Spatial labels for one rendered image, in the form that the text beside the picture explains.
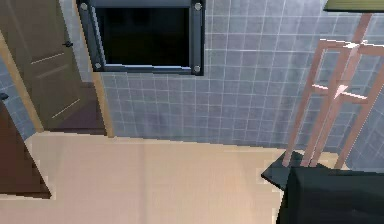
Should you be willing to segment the dark grey framed window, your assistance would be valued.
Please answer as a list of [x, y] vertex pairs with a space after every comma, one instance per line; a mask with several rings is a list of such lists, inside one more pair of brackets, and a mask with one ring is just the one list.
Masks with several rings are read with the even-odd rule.
[[95, 72], [202, 76], [206, 0], [76, 0]]

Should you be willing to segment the pink copper shelf stand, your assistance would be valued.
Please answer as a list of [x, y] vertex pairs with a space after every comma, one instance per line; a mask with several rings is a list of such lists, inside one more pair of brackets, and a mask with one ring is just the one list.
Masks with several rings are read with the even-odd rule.
[[[360, 112], [352, 125], [350, 134], [348, 135], [334, 165], [336, 169], [343, 167], [381, 92], [381, 89], [384, 87], [384, 66], [382, 66], [368, 95], [362, 96], [348, 91], [348, 87], [350, 86], [358, 63], [363, 55], [384, 57], [384, 45], [368, 44], [363, 40], [371, 18], [372, 15], [370, 13], [361, 15], [355, 34], [350, 42], [327, 39], [318, 41], [297, 111], [295, 124], [282, 160], [283, 166], [287, 167], [290, 164], [305, 109], [309, 103], [311, 95], [317, 93], [322, 95], [324, 99], [313, 126], [304, 156], [302, 157], [301, 165], [303, 167], [315, 167], [318, 164], [318, 160], [323, 152], [329, 133], [342, 105], [345, 103], [359, 104], [361, 106]], [[322, 86], [316, 84], [315, 79], [324, 52], [327, 50], [336, 50], [339, 53], [339, 56], [331, 79], [326, 86]]]

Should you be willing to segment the olive brown room door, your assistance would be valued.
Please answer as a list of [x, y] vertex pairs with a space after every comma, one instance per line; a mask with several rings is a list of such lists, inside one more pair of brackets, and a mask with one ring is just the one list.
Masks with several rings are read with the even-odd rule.
[[0, 0], [0, 32], [46, 130], [82, 106], [82, 83], [59, 0]]

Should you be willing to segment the dark green bin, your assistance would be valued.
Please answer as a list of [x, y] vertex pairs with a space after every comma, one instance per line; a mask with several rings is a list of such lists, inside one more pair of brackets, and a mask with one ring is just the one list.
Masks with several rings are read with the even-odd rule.
[[276, 224], [384, 224], [384, 173], [289, 166], [278, 157], [261, 177], [283, 191]]

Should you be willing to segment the olive green shelf board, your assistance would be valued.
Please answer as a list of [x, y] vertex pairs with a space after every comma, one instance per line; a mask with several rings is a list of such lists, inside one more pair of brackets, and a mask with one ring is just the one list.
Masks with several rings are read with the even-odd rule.
[[384, 0], [327, 0], [326, 12], [384, 13]]

